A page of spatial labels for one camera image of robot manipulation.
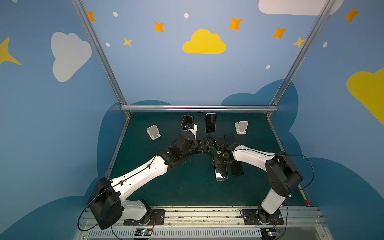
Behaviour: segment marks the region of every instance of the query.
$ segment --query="white cloud decal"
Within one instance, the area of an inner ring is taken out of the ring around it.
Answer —
[[[344,0],[336,0],[331,14],[336,12]],[[326,0],[260,0],[259,9],[266,14],[290,14],[317,16]]]
[[[53,74],[59,82],[70,79],[92,55],[91,45],[74,33],[54,33],[51,48],[56,59],[52,67]]]

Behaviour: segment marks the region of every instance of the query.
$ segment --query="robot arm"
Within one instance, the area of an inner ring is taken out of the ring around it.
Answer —
[[[212,140],[196,140],[197,125],[189,124],[187,127],[171,145],[157,152],[142,166],[110,181],[105,177],[97,181],[89,207],[100,229],[110,227],[123,214],[126,219],[139,221],[142,225],[148,223],[152,213],[150,206],[144,200],[126,199],[147,182],[180,165],[183,158],[211,150]]]
[[[216,164],[220,162],[228,164],[236,160],[267,172],[271,189],[258,207],[258,220],[261,224],[268,224],[277,218],[281,204],[303,180],[303,175],[291,158],[282,151],[263,152],[235,142],[229,144],[223,138],[218,139],[214,146],[218,150],[218,154],[214,154]]]
[[[269,224],[277,218],[278,209],[284,200],[303,179],[300,171],[285,152],[263,152],[239,145],[224,137],[217,140],[196,140],[197,125],[187,125],[187,130],[160,150],[150,161],[135,170],[108,181],[97,181],[91,194],[89,207],[100,229],[113,225],[124,214],[124,219],[133,219],[140,224],[148,223],[152,209],[144,200],[126,200],[134,191],[150,180],[163,175],[181,164],[182,159],[196,153],[208,153],[214,146],[213,164],[245,162],[267,172],[271,189],[259,205],[257,217],[261,224]]]

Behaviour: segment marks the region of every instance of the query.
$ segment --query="phone screen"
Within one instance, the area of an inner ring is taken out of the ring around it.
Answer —
[[[216,131],[216,113],[207,113],[205,116],[205,132],[215,132]]]

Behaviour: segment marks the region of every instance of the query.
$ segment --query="white phone stand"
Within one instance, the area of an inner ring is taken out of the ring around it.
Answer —
[[[248,121],[241,121],[235,123],[236,132],[238,135],[244,135],[247,133]]]
[[[152,138],[152,140],[155,140],[159,137],[161,137],[159,133],[159,129],[157,128],[156,124],[147,128],[148,135]]]

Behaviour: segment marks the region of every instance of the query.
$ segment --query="yellow cloud decal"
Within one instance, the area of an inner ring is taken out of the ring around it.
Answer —
[[[347,81],[347,88],[382,124],[384,124],[384,68],[376,73],[358,72]]]
[[[191,40],[183,45],[186,53],[223,53],[227,46],[221,42],[219,35],[210,33],[207,29],[199,29],[193,33]]]

